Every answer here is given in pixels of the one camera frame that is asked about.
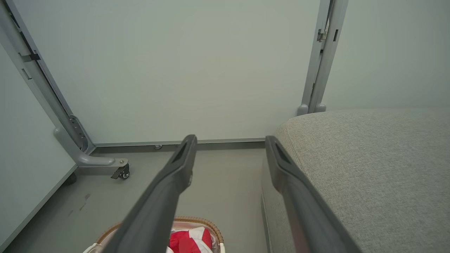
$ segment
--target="white partition panel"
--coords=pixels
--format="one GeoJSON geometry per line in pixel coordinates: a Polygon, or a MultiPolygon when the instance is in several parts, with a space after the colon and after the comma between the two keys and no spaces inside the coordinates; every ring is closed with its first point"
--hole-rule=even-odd
{"type": "Polygon", "coordinates": [[[262,138],[301,104],[319,0],[14,0],[94,143],[262,138]]]}
{"type": "Polygon", "coordinates": [[[0,252],[75,163],[54,124],[0,45],[0,252]]]}
{"type": "Polygon", "coordinates": [[[450,1],[350,0],[322,103],[450,106],[450,1]]]}

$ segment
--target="metal bracket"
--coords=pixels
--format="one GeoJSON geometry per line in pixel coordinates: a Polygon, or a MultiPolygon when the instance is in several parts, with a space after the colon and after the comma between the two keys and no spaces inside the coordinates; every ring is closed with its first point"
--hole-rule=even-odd
{"type": "Polygon", "coordinates": [[[324,40],[327,39],[327,34],[326,33],[322,33],[322,29],[319,29],[319,31],[317,32],[317,41],[318,42],[322,42],[324,40]]]}
{"type": "Polygon", "coordinates": [[[81,150],[83,152],[85,152],[87,150],[91,150],[91,148],[93,148],[94,145],[90,141],[90,138],[87,137],[85,129],[80,124],[80,120],[73,114],[69,115],[69,120],[70,120],[70,122],[72,122],[73,127],[75,128],[75,131],[78,133],[78,135],[81,136],[81,142],[82,142],[81,150]]]}
{"type": "Polygon", "coordinates": [[[41,59],[38,54],[29,54],[29,55],[24,55],[24,56],[20,55],[20,56],[22,57],[22,61],[25,63],[30,62],[30,61],[37,61],[37,60],[41,59]]]}
{"type": "Polygon", "coordinates": [[[55,128],[55,130],[53,131],[53,135],[80,168],[118,167],[121,169],[121,171],[123,171],[126,167],[129,168],[128,159],[126,158],[114,159],[108,157],[94,157],[85,154],[78,148],[75,142],[73,142],[70,135],[62,127],[55,128]]]}

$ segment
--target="baseboard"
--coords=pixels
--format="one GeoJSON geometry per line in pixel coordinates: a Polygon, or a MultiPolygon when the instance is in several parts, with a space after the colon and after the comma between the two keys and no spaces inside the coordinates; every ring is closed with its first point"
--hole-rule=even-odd
{"type": "MultiPolygon", "coordinates": [[[[217,139],[217,140],[198,140],[199,144],[207,143],[230,143],[230,142],[254,142],[264,141],[265,138],[244,138],[244,139],[217,139]]],[[[145,142],[121,142],[121,143],[94,143],[95,147],[128,147],[128,146],[151,146],[151,145],[177,145],[181,140],[174,141],[145,141],[145,142]]]]}

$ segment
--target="red and white fabric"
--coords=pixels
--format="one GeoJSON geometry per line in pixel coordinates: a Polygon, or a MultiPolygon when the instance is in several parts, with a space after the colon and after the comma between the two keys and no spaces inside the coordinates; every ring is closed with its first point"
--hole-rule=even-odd
{"type": "Polygon", "coordinates": [[[166,253],[212,253],[211,234],[204,227],[173,231],[166,253]]]}

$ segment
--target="gray fabric sofa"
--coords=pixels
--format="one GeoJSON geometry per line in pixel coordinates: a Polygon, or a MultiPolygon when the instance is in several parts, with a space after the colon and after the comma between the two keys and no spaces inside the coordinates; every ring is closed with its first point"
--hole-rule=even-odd
{"type": "MultiPolygon", "coordinates": [[[[313,113],[274,135],[362,252],[450,251],[450,110],[313,113]]],[[[262,170],[269,251],[294,252],[283,198],[262,170]]]]}

